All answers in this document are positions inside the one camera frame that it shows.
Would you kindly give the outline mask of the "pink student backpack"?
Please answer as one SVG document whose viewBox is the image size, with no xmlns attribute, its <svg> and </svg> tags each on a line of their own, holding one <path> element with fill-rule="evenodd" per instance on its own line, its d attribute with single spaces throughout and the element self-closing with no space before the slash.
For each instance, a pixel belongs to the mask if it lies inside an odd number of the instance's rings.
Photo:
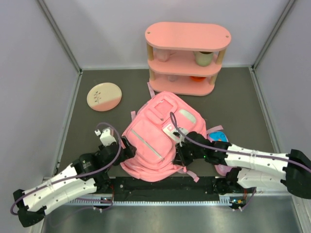
<svg viewBox="0 0 311 233">
<path fill-rule="evenodd" d="M 172 92 L 155 94 L 137 112 L 131 112 L 132 122 L 123 136 L 137 148 L 134 158 L 121 163 L 130 176 L 147 182 L 158 182 L 174 173 L 190 175 L 195 182 L 199 177 L 187 166 L 172 163 L 176 155 L 174 131 L 184 134 L 195 131 L 207 138 L 207 134 L 223 129 L 221 125 L 206 128 L 202 116 Z"/>
</svg>

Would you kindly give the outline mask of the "purple pencil case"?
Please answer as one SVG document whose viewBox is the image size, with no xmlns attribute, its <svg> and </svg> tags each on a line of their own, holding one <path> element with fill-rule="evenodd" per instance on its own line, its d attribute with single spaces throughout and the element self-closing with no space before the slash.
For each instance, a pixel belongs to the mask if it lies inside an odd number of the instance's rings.
<svg viewBox="0 0 311 233">
<path fill-rule="evenodd" d="M 207 134 L 207 137 L 209 141 L 223 141 L 228 142 L 227 136 L 222 131 L 213 131 Z M 229 173 L 232 170 L 231 166 L 225 166 L 225 165 L 215 165 L 215 169 L 217 173 L 221 176 L 226 176 L 227 173 Z"/>
</svg>

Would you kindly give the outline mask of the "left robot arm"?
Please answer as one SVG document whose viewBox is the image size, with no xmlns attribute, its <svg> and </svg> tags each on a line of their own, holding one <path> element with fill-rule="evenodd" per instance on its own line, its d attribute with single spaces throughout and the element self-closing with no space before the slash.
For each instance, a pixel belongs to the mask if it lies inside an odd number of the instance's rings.
<svg viewBox="0 0 311 233">
<path fill-rule="evenodd" d="M 99 150 L 84 153 L 62 172 L 29 190 L 13 193 L 15 213 L 24 228 L 33 226 L 56 208 L 87 194 L 101 194 L 111 188 L 108 171 L 133 158 L 136 147 L 123 136 L 120 142 L 99 146 Z"/>
</svg>

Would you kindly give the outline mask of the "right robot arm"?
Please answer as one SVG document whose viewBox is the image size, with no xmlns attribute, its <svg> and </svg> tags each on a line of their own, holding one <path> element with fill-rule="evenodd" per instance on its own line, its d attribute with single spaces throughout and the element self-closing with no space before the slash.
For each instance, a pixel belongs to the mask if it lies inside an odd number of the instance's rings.
<svg viewBox="0 0 311 233">
<path fill-rule="evenodd" d="M 176 163 L 189 165 L 195 159 L 204 159 L 213 165 L 230 166 L 233 172 L 241 174 L 243 169 L 269 175 L 270 179 L 287 188 L 294 196 L 311 197 L 311 161 L 299 150 L 290 153 L 265 153 L 249 150 L 224 141 L 205 139 L 201 134 L 174 132 L 179 138 Z"/>
</svg>

